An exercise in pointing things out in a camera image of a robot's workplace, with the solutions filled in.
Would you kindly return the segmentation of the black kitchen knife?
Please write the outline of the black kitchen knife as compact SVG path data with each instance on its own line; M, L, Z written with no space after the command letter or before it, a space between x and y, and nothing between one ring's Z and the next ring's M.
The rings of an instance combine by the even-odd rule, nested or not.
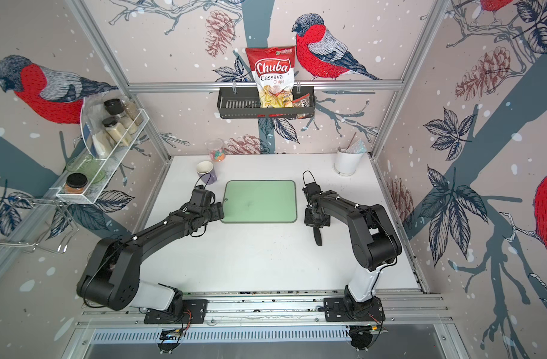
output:
M322 236L321 236L321 229L317 228L317 227L314 227L313 228L313 233L314 233L315 244L317 246L321 247L323 245L323 240L322 240Z

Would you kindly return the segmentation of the green cutting board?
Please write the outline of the green cutting board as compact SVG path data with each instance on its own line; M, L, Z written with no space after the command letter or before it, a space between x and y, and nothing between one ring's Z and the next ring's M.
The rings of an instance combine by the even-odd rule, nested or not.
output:
M231 180L223 196L225 224L291 224L297 221L296 184L290 179Z

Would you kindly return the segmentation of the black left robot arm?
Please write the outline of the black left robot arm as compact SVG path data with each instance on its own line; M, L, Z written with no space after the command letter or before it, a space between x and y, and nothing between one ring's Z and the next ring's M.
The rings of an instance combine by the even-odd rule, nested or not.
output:
M194 187L190 200L164 220L123 239L98 241L77 283L77 295L94 308L121 311L147 309L146 324L177 323L189 313L183 293L176 288L140 280L142 263L168 244L225 218L223 205L203 185Z

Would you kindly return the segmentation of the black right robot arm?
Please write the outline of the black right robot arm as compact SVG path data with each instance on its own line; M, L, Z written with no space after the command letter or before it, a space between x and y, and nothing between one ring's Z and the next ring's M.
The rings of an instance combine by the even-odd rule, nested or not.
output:
M377 285L386 269L395 266L403 248L385 208L362 205L336 191L323 191L315 178L303 182L306 198L304 223L312 228L315 243L323 244L321 229L334 218L348 227L352 252L359 267L345 287L344 297L328 309L330 321L347 316L361 322L385 320Z

